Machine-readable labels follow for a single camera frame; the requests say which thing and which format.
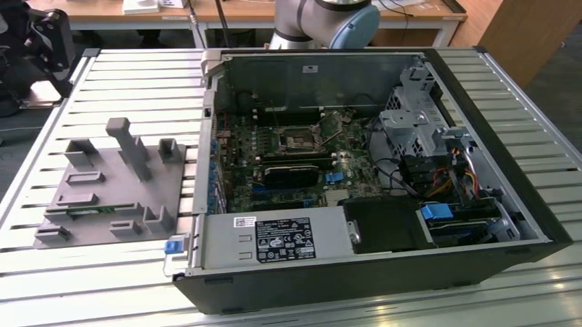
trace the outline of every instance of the motherboard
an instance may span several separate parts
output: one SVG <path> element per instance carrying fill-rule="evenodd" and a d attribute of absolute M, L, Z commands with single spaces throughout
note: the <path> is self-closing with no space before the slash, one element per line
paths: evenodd
<path fill-rule="evenodd" d="M 383 193 L 367 124 L 348 108 L 217 114 L 226 212 L 334 206 Z"/>

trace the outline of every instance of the green circuit board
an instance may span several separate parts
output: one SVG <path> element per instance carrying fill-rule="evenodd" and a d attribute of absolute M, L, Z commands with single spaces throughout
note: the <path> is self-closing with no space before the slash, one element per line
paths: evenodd
<path fill-rule="evenodd" d="M 220 138 L 229 213 L 328 206 L 325 194 L 345 190 L 349 198 L 381 194 L 365 150 L 365 122 L 352 119 L 348 110 L 325 110 L 314 125 L 258 127 L 249 117 L 234 116 L 218 124 L 226 137 Z M 261 184 L 264 167 L 258 157 L 284 153 L 325 153 L 333 166 L 318 172 L 317 183 L 298 189 L 266 190 Z M 334 183 L 326 174 L 342 174 Z"/>

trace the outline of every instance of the power cable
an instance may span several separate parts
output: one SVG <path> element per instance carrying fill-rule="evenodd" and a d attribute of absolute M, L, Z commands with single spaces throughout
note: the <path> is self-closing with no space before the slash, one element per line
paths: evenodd
<path fill-rule="evenodd" d="M 391 12 L 395 12 L 396 14 L 403 15 L 403 19 L 404 19 L 405 22 L 407 22 L 407 24 L 404 25 L 404 28 L 403 28 L 401 38 L 400 38 L 400 46 L 403 46 L 403 41 L 404 41 L 404 37 L 405 37 L 405 35 L 407 35 L 408 23 L 409 23 L 409 22 L 408 22 L 408 17 L 413 17 L 415 15 L 407 13 L 407 9 L 404 8 L 404 6 L 403 6 L 401 4 L 393 2 L 393 0 L 388 0 L 388 1 L 389 1 L 391 3 L 393 3 L 397 7 L 401 8 L 401 12 L 399 12 L 397 10 L 393 10 L 393 9 L 388 8 L 388 6 L 383 3 L 383 1 L 381 1 L 381 0 L 377 0 L 377 2 L 381 4 L 381 7 L 384 7 L 385 10 L 388 10 L 388 11 L 391 11 Z"/>
<path fill-rule="evenodd" d="M 221 0 L 214 0 L 216 10 L 218 12 L 217 16 L 220 17 L 221 33 L 224 35 L 224 43 L 226 44 L 226 48 L 230 48 L 226 17 L 224 16 L 224 11 L 221 9 L 221 2 L 220 1 Z"/>

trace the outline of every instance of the barcode sticker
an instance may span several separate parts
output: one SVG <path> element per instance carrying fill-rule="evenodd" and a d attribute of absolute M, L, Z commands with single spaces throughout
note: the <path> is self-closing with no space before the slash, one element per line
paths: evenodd
<path fill-rule="evenodd" d="M 256 217 L 234 217 L 234 228 L 254 227 Z"/>

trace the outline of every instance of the floor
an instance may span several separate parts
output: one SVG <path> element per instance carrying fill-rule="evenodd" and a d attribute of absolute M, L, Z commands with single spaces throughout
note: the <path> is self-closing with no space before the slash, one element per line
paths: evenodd
<path fill-rule="evenodd" d="M 134 31 L 104 31 L 100 32 L 100 36 L 105 48 L 137 48 L 141 42 Z M 236 35 L 236 41 L 244 45 L 249 42 L 260 44 L 262 37 L 253 37 L 241 31 Z M 193 46 L 190 32 L 185 30 L 162 31 L 160 42 L 172 48 L 190 48 Z M 89 44 L 77 43 L 77 53 L 82 53 L 82 50 L 88 47 L 90 47 Z M 552 59 L 525 88 L 527 95 L 544 111 L 577 150 L 582 150 L 582 133 L 579 132 L 582 126 L 580 80 L 582 25 L 577 25 L 567 37 L 565 46 L 556 51 Z M 41 127 L 47 115 L 46 110 L 22 110 L 11 117 L 0 119 L 0 138 L 3 140 L 0 146 L 0 199 L 3 197 L 39 129 L 2 130 L 19 127 Z"/>

